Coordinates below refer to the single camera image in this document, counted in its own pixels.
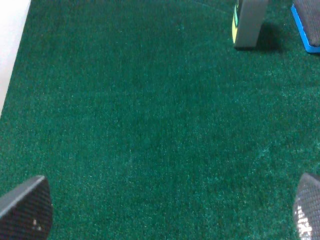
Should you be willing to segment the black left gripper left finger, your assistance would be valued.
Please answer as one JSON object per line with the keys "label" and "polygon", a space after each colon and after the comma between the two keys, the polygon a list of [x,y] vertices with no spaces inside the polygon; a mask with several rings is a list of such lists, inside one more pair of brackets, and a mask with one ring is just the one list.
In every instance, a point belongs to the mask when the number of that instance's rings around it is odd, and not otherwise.
{"label": "black left gripper left finger", "polygon": [[2,240],[46,240],[53,224],[48,179],[36,175],[0,197]]}

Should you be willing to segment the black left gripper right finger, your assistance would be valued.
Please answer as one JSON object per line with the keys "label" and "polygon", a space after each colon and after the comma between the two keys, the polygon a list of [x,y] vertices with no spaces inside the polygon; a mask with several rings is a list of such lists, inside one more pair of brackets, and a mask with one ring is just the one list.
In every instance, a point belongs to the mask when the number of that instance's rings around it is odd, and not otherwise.
{"label": "black left gripper right finger", "polygon": [[293,221],[301,240],[320,238],[320,176],[304,173],[298,183],[292,208]]}

